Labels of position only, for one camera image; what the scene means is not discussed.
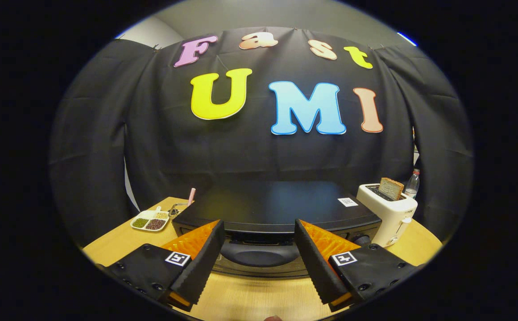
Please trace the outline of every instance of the wooden table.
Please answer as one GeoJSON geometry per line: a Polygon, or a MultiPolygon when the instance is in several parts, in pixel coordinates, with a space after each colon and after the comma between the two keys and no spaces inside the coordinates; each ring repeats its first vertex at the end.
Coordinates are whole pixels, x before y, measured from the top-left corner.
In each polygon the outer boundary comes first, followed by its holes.
{"type": "MultiPolygon", "coordinates": [[[[168,197],[150,210],[157,206],[168,210],[175,203],[185,202],[186,199],[168,197]]],[[[109,266],[144,243],[160,246],[177,237],[171,225],[173,222],[169,222],[163,231],[151,233],[131,228],[130,221],[132,219],[90,243],[83,252],[94,263],[109,266]]],[[[387,250],[417,266],[428,262],[441,246],[432,233],[413,220],[403,237],[387,250]]],[[[322,305],[308,277],[269,279],[212,272],[199,303],[186,314],[205,321],[263,321],[272,315],[278,315],[284,321],[312,321],[341,311],[331,313],[328,305],[322,305]]]]}

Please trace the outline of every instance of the metal tongs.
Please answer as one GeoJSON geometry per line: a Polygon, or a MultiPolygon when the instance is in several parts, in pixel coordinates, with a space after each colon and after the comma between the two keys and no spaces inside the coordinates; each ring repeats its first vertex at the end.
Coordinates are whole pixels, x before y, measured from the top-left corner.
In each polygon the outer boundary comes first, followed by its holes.
{"type": "Polygon", "coordinates": [[[169,215],[171,218],[175,218],[180,213],[180,210],[175,208],[177,205],[189,205],[189,203],[175,203],[169,210],[169,215]]]}

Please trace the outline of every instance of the toast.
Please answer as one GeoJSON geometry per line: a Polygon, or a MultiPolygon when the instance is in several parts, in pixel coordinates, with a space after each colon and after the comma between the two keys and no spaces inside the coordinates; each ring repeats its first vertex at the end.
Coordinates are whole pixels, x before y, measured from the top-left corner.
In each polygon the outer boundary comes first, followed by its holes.
{"type": "Polygon", "coordinates": [[[397,201],[400,198],[400,195],[402,194],[403,187],[404,185],[402,183],[399,183],[387,177],[382,177],[380,181],[380,187],[378,187],[377,189],[385,195],[388,195],[388,197],[390,197],[394,201],[397,201]]]}

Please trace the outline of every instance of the black curtain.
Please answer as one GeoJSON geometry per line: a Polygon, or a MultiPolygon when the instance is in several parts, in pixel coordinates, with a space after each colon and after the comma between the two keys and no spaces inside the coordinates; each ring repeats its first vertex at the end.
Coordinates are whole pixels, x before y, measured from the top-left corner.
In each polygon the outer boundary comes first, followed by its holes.
{"type": "Polygon", "coordinates": [[[390,177],[403,183],[413,163],[411,126],[423,161],[416,219],[445,240],[464,213],[471,185],[471,137],[463,108],[443,73],[418,49],[371,49],[308,30],[256,27],[224,31],[190,65],[173,67],[182,43],[161,50],[114,40],[84,67],[68,89],[54,124],[50,171],[55,199],[77,244],[85,246],[136,213],[124,188],[124,157],[130,185],[145,210],[167,196],[198,195],[228,179],[335,181],[353,195],[365,183],[390,177]],[[273,47],[239,49],[244,35],[273,33],[273,47]],[[332,45],[338,59],[314,55],[307,41],[332,45]],[[367,53],[372,69],[357,65],[343,47],[367,53]],[[212,101],[231,95],[226,71],[250,68],[247,99],[237,114],[203,120],[191,112],[191,79],[218,73],[212,101]],[[299,126],[276,136],[275,93],[269,83],[292,81],[310,98],[316,84],[332,83],[342,135],[299,126]],[[361,129],[363,113],[353,88],[376,93],[384,126],[361,129]]]}

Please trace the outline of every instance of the blue letter m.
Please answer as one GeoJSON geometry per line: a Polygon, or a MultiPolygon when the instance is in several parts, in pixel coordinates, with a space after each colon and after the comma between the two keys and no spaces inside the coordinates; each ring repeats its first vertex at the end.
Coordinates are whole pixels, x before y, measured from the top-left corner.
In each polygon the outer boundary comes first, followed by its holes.
{"type": "Polygon", "coordinates": [[[296,125],[291,122],[293,112],[304,132],[310,132],[320,112],[320,123],[316,130],[320,134],[341,135],[346,126],[340,121],[340,110],[336,94],[340,89],[331,83],[318,83],[310,99],[290,81],[277,81],[269,84],[269,89],[277,96],[277,123],[271,127],[275,135],[291,135],[296,132],[296,125]]]}

